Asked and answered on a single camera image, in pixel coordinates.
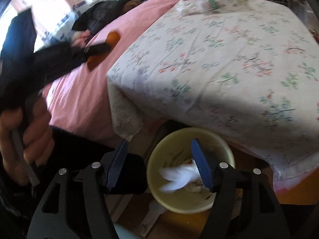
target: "green bottle label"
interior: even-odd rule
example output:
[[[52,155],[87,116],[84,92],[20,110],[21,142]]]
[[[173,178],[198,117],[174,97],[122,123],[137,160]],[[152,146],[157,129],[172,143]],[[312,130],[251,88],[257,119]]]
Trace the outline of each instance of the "green bottle label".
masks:
[[[217,10],[219,9],[219,6],[215,0],[209,0],[209,3],[211,4],[212,10]]]

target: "fabric pile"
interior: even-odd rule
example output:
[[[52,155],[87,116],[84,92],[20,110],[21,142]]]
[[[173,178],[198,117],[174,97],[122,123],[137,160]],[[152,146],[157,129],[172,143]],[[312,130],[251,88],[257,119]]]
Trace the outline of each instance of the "fabric pile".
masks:
[[[89,30],[91,35],[87,42],[91,40],[106,25],[135,8],[146,0],[106,0],[95,4],[84,12],[74,23],[72,30]]]

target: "floral tablecloth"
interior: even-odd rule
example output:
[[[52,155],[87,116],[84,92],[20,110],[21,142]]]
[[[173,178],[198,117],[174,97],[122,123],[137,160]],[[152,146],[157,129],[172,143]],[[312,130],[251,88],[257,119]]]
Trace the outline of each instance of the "floral tablecloth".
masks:
[[[319,46],[289,8],[182,16],[171,9],[107,74],[115,131],[142,112],[213,130],[266,160],[277,179],[319,165]]]

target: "silver screw head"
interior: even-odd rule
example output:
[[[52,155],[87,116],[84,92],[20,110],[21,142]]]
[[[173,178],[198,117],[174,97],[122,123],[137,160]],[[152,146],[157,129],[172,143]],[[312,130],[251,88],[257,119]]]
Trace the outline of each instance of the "silver screw head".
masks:
[[[261,174],[261,170],[259,170],[258,168],[253,169],[253,172],[257,175]]]
[[[96,169],[96,168],[99,168],[101,164],[99,162],[94,162],[91,166],[92,168]]]
[[[220,163],[220,168],[226,169],[228,168],[228,164],[225,162]]]
[[[67,172],[66,168],[62,168],[59,170],[60,175],[66,174],[66,172]]]

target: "black clothing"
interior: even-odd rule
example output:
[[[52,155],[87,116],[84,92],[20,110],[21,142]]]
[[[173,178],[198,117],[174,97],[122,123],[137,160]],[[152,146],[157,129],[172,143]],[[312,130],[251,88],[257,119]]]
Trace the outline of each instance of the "black clothing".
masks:
[[[41,173],[41,184],[32,197],[30,185],[21,187],[10,179],[3,169],[0,155],[0,204],[6,209],[16,226],[26,235],[33,213],[50,184],[61,168],[69,171],[85,169],[100,161],[103,155],[113,151],[105,145],[72,135],[53,127],[55,147]],[[116,186],[110,194],[142,194],[147,188],[146,168],[140,156],[128,154]]]
[[[87,39],[90,40],[106,25],[121,16],[124,5],[129,1],[131,0],[106,0],[95,4],[75,21],[72,30],[90,30],[91,35]]]

